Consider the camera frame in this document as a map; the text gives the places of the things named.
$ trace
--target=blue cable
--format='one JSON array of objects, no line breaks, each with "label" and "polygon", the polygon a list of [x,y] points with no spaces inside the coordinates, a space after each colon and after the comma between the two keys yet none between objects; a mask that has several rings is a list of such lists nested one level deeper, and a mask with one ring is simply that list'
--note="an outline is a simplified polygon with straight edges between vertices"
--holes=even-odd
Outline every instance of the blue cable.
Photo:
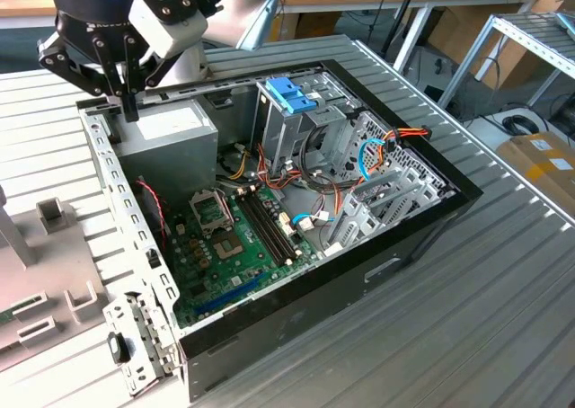
[{"label": "blue cable", "polygon": [[[295,225],[297,224],[299,221],[301,221],[302,219],[304,219],[305,217],[312,217],[313,215],[311,213],[300,213],[299,215],[295,215],[294,218],[291,220],[291,222]],[[328,219],[328,222],[333,222],[335,221],[335,218],[330,217]]]},{"label": "blue cable", "polygon": [[310,217],[312,216],[311,213],[300,213],[299,215],[295,215],[294,218],[291,220],[291,222],[295,225],[297,224],[299,221],[301,221],[302,219],[304,219],[305,217]]},{"label": "blue cable", "polygon": [[359,148],[359,157],[358,157],[359,172],[361,173],[361,175],[364,177],[364,179],[366,181],[369,180],[369,174],[367,174],[366,167],[363,164],[363,153],[366,150],[366,146],[369,145],[370,143],[375,143],[376,145],[379,145],[379,146],[385,146],[384,140],[380,140],[377,138],[370,138],[369,140],[366,140],[363,143],[363,145],[361,145],[361,147]]}]

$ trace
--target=blue drive bay latch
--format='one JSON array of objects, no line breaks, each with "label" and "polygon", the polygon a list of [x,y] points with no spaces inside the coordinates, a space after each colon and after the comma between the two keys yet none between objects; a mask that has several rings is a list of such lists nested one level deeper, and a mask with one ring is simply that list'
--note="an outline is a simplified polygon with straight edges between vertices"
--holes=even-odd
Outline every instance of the blue drive bay latch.
[{"label": "blue drive bay latch", "polygon": [[290,114],[301,113],[317,107],[317,102],[305,97],[301,86],[295,85],[287,77],[271,78],[266,81],[266,89]]}]

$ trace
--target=slotted metal surface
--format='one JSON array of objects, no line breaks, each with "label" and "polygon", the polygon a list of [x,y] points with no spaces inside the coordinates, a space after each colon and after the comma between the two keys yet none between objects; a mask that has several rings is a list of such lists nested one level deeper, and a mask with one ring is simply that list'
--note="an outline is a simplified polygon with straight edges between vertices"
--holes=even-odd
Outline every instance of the slotted metal surface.
[{"label": "slotted metal surface", "polygon": [[493,27],[575,78],[575,41],[558,24],[554,13],[498,15]]},{"label": "slotted metal surface", "polygon": [[[208,53],[217,75],[334,58],[484,190],[419,262],[217,387],[199,407],[566,407],[575,396],[575,244],[568,218],[343,36]],[[46,72],[0,76],[0,182],[12,213],[70,200],[111,297],[134,281],[74,104]],[[0,374],[20,406],[187,406],[172,378],[130,401],[97,327]]]}]

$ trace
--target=yellow cable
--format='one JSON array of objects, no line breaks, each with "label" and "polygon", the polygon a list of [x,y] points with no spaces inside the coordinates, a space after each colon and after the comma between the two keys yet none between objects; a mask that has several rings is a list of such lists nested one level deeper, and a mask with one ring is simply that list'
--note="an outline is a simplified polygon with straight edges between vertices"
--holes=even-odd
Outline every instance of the yellow cable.
[{"label": "yellow cable", "polygon": [[247,156],[248,156],[247,151],[243,151],[242,163],[240,165],[240,168],[238,169],[237,172],[235,172],[235,174],[232,174],[228,179],[230,179],[231,181],[235,181],[236,179],[242,177],[243,172],[245,170],[245,160],[247,159]]}]

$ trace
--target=wooden table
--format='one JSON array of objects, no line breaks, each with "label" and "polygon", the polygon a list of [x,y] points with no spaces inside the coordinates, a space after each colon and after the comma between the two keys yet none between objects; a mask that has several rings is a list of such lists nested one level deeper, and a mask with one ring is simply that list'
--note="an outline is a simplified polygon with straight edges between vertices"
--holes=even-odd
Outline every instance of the wooden table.
[{"label": "wooden table", "polygon": [[[301,13],[372,10],[381,0],[286,0],[285,15],[279,40],[291,40]],[[385,0],[384,9],[394,9],[403,0]],[[450,5],[519,4],[520,13],[530,11],[536,0],[412,0],[411,7],[418,10],[394,68],[402,71],[423,30],[433,8]],[[0,0],[0,29],[14,27],[53,26],[56,13],[52,0]]]}]

